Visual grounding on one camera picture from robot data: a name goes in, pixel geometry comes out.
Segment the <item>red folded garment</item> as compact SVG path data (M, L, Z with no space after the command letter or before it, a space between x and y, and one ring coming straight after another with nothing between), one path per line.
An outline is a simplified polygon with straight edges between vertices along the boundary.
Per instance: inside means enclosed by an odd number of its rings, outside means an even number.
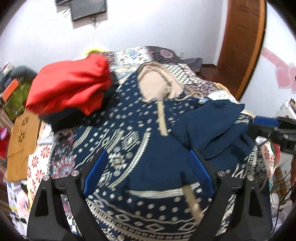
M89 115L101 108L111 85L109 64L102 54L55 62L43 67L32 81L26 109L43 115L76 108Z

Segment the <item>green patterned bag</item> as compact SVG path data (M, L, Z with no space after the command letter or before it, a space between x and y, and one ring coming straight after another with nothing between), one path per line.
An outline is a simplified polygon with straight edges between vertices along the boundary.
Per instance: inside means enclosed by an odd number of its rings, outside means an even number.
M16 78L8 85L2 95L3 109L11 121L25 111L31 84L19 82Z

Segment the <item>patchwork patterned bed sheet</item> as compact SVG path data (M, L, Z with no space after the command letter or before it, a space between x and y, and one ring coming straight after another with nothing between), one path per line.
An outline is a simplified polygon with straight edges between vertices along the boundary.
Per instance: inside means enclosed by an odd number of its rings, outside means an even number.
M140 80L140 85L144 88L144 96L148 101L158 98L174 98L181 93L182 90L186 90L189 96L195 96L201 101L207 101L209 99L227 99L231 102L240 104L233 98L233 96L228 94L225 90L220 89L217 84L197 77L190 67L171 50L161 47L147 46L130 48L124 51L105 52L102 53L102 55L107 58L110 72L113 71L118 78L119 87L117 88L116 93L132 73L138 70L138 68L143 67L144 75ZM41 138L42 143L38 145L36 150L29 156L27 180L21 184L20 190L17 193L17 213L12 223L13 231L16 232L18 239L30 240L27 237L30 211L42 178L45 175L50 175L52 177L52 154L57 147L62 147L72 140L72 135L74 134L75 129L79 126L67 128L56 133L54 133L50 127L48 132L44 132L43 137ZM205 211L201 209L194 191L186 180L185 173L181 173L180 177L182 181L182 191L197 228L207 209ZM71 231L76 235L80 235L81 233L79 232L78 226L76 225L70 210L68 198L65 195L62 195L61 198ZM265 208L272 230L273 225L270 205L265 206Z

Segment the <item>navy patterned hooded jacket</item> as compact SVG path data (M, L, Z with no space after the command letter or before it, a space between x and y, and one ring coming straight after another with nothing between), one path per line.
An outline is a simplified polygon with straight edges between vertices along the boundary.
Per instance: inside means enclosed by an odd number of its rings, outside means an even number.
M174 98L146 100L140 67L121 85L105 110L88 116L72 140L52 154L51 175L81 170L102 148L108 163L87 203L110 240L187 240L196 223L182 191L180 174L203 211L210 188L190 163L197 149L216 170L234 178L252 175L265 206L269 183L258 145L246 129L243 104L201 101L182 90Z

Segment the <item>yellow pillow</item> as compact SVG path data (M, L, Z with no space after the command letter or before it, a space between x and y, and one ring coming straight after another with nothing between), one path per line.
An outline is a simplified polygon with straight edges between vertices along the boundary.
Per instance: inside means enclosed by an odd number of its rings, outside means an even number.
M102 54L105 51L100 50L100 49L92 49L86 52L85 56L90 55L90 54Z

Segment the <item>brown wooden door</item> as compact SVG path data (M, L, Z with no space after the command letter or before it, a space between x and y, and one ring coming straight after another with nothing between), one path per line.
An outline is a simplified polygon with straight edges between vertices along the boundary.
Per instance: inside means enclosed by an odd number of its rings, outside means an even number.
M202 65L205 79L224 85L240 100L259 58L265 24L265 1L227 1L218 63Z

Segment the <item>wall mounted black television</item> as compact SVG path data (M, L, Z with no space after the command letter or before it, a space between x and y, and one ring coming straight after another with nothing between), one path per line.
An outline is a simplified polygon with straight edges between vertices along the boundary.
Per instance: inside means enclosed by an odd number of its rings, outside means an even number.
M55 0L55 5L68 5L70 7L72 21L77 21L107 11L106 0Z

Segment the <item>brown cardboard box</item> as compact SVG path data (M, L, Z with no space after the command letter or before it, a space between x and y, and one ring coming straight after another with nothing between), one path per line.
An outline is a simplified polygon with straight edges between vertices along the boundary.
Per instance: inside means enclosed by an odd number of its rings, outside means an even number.
M11 129L7 152L6 180L17 182L27 178L28 157L36 149L41 121L37 114L25 111L16 118Z

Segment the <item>white wardrobe with pink decals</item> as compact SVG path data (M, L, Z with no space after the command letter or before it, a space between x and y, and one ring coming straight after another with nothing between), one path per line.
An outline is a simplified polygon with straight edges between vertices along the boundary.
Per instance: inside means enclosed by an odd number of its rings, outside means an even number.
M267 3L261 53L240 101L254 115L274 117L290 99L295 99L295 38Z

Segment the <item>black garment under red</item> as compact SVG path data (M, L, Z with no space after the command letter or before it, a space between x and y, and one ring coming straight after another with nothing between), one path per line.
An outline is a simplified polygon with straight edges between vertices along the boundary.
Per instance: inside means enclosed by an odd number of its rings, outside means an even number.
M39 119L49 124L52 131L56 133L64 129L73 128L83 124L87 118L91 117L92 114L102 113L107 109L107 106L119 87L118 78L113 71L110 73L110 77L111 87L105 92L101 107L92 112L90 115L85 115L77 108L67 108L57 113L38 115Z

